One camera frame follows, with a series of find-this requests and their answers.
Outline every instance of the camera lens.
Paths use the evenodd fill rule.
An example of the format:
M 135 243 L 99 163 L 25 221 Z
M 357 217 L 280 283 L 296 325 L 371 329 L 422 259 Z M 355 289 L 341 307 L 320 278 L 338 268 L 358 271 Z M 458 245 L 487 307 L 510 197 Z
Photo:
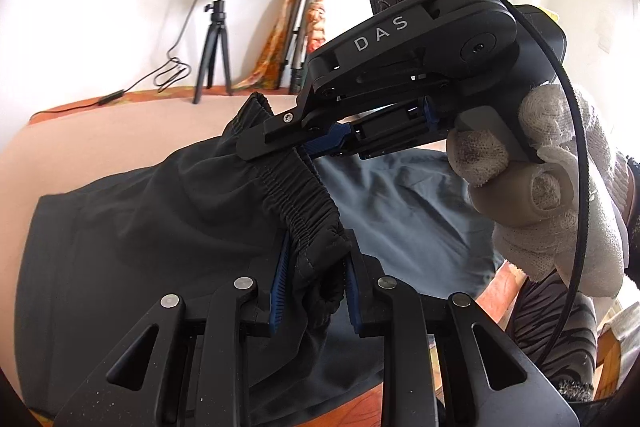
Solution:
M 378 13 L 389 8 L 390 4 L 385 0 L 378 0 Z

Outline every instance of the black shorts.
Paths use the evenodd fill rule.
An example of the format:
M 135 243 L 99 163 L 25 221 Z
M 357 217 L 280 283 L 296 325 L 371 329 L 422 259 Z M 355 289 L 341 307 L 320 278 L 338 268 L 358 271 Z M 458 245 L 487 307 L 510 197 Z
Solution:
M 298 315 L 250 349 L 253 425 L 296 425 L 382 379 L 382 340 L 354 334 L 345 303 L 338 308 L 339 284 L 335 295 L 314 292 L 348 251 L 343 225 L 364 253 L 421 293 L 482 291 L 501 263 L 492 223 L 473 210 L 443 153 L 314 165 L 292 149 L 244 162 L 235 154 L 238 134 L 270 114 L 254 94 L 221 137 L 157 166 L 41 198 L 16 302 L 28 407 L 55 416 L 162 295 L 210 295 L 272 255 L 283 231 L 292 238 Z

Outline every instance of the das logo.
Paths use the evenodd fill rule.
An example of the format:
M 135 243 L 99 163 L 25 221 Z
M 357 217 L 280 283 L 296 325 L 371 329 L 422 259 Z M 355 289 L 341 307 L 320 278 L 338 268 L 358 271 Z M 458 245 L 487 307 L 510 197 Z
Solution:
M 396 27 L 396 31 L 404 30 L 408 26 L 407 21 L 403 20 L 402 16 L 396 17 L 393 20 L 393 23 L 394 23 L 394 26 Z M 389 33 L 384 31 L 382 28 L 380 27 L 376 28 L 376 42 L 380 42 L 380 39 L 383 39 L 388 36 L 389 36 Z M 353 43 L 356 45 L 358 51 L 362 51 L 368 47 L 369 40 L 366 37 L 358 37 L 353 41 Z

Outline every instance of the gloved hand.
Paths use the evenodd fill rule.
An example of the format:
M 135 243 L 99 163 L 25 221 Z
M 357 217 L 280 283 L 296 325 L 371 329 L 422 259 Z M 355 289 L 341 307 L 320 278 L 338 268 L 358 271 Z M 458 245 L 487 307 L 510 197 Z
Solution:
M 576 96 L 590 156 L 591 194 L 579 289 L 588 296 L 615 296 L 628 260 L 622 219 L 630 182 L 626 158 L 610 143 L 593 104 L 578 90 Z M 470 184 L 476 209 L 496 222 L 496 250 L 536 282 L 555 267 L 568 285 L 577 232 L 578 163 L 561 86 L 532 90 L 518 116 L 544 164 L 510 162 L 504 145 L 489 131 L 456 130 L 447 137 L 449 163 Z

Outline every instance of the triangular cutout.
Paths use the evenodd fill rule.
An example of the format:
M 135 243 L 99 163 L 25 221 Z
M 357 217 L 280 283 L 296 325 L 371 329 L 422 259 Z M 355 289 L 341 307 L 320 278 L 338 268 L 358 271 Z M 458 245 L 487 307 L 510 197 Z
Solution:
M 140 336 L 122 354 L 113 367 L 107 372 L 107 381 L 132 391 L 142 389 L 145 381 L 146 369 L 154 350 L 158 325 L 154 324 L 145 329 Z
M 480 325 L 473 326 L 489 387 L 500 391 L 527 380 L 527 375 Z

